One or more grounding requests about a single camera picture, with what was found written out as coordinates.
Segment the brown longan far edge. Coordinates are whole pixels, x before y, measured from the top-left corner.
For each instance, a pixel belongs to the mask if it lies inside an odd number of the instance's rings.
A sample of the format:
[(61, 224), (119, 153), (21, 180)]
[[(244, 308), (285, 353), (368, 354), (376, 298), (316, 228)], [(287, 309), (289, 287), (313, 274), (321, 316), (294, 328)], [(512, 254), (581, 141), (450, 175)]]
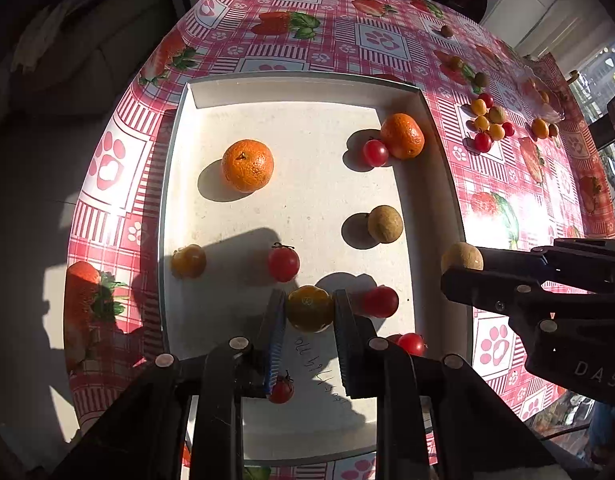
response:
[(453, 30), (449, 27), (449, 25), (443, 25), (441, 27), (441, 35), (445, 38), (451, 38), (454, 36)]

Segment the red cherry tomato cluster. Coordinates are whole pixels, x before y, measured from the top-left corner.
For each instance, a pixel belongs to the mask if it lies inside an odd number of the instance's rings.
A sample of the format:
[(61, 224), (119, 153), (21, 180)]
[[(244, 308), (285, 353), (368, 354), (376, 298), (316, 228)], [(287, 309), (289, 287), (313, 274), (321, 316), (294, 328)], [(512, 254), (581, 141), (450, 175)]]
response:
[(492, 145), (493, 140), (487, 131), (479, 131), (473, 138), (473, 146), (479, 153), (488, 153)]
[(493, 96), (490, 93), (483, 92), (479, 95), (479, 98), (485, 103), (487, 108), (491, 108), (494, 105)]

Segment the brown longan on leaf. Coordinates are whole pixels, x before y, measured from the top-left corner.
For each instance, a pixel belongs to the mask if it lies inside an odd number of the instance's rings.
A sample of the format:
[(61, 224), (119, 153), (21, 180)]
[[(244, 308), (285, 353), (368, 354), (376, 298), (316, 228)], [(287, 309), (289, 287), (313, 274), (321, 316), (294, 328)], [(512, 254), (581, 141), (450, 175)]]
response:
[(473, 76), (472, 82), (475, 87), (486, 88), (489, 84), (489, 76), (482, 72), (478, 72), (475, 74), (475, 76)]

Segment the brown longan table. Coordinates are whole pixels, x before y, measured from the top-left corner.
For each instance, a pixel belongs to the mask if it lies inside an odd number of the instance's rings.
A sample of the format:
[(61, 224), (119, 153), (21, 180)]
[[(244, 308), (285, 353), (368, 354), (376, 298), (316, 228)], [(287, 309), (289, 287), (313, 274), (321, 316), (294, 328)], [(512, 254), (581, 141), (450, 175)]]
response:
[(400, 238), (404, 223), (400, 213), (389, 205), (373, 208), (368, 214), (367, 229), (370, 236), (378, 243), (391, 244)]

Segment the white rectangular tray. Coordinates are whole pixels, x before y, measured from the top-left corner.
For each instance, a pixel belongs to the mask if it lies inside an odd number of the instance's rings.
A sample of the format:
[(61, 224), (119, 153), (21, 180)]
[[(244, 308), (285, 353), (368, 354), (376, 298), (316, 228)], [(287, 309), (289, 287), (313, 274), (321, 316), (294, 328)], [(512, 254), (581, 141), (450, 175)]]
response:
[[(470, 356), (471, 315), (441, 292), (441, 257), (465, 236), (432, 102), (409, 84), (368, 76), (236, 74), (186, 84), (173, 125), (158, 227), (160, 306), (166, 347), (176, 358), (204, 356), (238, 336), (253, 338), (274, 289), (344, 289), (352, 304), (385, 285), (397, 311), (373, 323), (380, 336), (418, 333), (428, 356)], [(425, 147), (413, 159), (390, 154), (370, 167), (363, 146), (382, 122), (404, 113)], [(222, 155), (240, 140), (267, 145), (268, 185), (240, 193), (225, 180)], [(368, 233), (373, 208), (389, 205), (404, 231), (391, 244)], [(267, 269), (276, 242), (292, 246), (300, 270), (290, 282)], [(205, 250), (199, 278), (178, 278), (175, 250)]]

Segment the red cherry tomato cluster centre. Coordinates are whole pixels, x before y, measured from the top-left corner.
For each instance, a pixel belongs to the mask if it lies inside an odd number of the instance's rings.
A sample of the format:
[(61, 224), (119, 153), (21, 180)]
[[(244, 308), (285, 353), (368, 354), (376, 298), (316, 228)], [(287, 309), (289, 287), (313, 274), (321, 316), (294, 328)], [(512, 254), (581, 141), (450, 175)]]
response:
[(479, 95), (479, 98), (485, 103), (487, 108), (491, 108), (494, 105), (493, 96), (490, 93), (483, 92)]

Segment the large orange tangerine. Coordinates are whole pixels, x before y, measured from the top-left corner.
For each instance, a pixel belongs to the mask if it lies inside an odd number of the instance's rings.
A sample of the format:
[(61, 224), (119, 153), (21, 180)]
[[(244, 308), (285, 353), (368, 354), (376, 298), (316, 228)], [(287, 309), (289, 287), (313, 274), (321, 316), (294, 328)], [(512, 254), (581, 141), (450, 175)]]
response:
[(425, 147), (425, 135), (418, 122), (404, 113), (396, 113), (382, 122), (380, 139), (389, 153), (400, 160), (417, 157)]

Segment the clear glass bowl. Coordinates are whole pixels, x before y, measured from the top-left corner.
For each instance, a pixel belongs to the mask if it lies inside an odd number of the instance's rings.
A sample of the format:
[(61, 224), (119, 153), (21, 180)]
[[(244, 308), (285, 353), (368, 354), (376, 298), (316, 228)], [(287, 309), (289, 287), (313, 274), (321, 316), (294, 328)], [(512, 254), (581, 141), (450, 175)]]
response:
[(529, 66), (523, 66), (516, 74), (516, 85), (523, 104), (533, 118), (539, 117), (550, 124), (565, 119), (565, 112), (554, 91), (534, 73)]

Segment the red cherry tomato right cluster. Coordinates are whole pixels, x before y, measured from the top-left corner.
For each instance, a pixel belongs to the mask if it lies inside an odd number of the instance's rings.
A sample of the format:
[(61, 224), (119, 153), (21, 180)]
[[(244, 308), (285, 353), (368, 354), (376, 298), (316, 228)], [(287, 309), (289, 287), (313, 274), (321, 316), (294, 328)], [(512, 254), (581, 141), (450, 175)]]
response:
[(493, 140), (487, 131), (479, 131), (473, 138), (473, 146), (479, 153), (488, 153), (492, 145)]

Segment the brown longan cluster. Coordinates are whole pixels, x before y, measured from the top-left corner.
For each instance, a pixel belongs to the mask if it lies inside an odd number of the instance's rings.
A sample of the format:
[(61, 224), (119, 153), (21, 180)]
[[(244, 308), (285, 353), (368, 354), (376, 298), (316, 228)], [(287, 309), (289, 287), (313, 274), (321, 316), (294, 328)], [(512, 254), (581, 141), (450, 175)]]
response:
[(441, 258), (441, 273), (450, 268), (482, 271), (484, 260), (478, 247), (465, 242), (457, 242), (447, 248)]
[(493, 105), (489, 111), (487, 112), (487, 118), (489, 118), (489, 122), (491, 124), (502, 125), (504, 122), (507, 122), (507, 112), (505, 108), (502, 108), (499, 105)]

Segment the yellow cherry tomato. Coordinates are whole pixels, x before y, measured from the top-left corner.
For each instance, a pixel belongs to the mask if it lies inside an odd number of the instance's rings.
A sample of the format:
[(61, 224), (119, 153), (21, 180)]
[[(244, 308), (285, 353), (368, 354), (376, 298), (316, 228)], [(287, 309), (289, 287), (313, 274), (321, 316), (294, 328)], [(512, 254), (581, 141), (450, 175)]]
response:
[(506, 136), (506, 131), (501, 124), (490, 124), (490, 128), (487, 130), (487, 133), (490, 138), (496, 142), (503, 140)]
[(178, 278), (199, 278), (206, 268), (205, 250), (197, 244), (179, 248), (170, 259), (170, 267)]
[(477, 116), (484, 116), (487, 113), (487, 105), (482, 99), (475, 99), (471, 102), (470, 108), (472, 113)]
[(473, 123), (475, 124), (475, 128), (479, 131), (487, 131), (490, 129), (490, 122), (485, 116), (478, 116)]

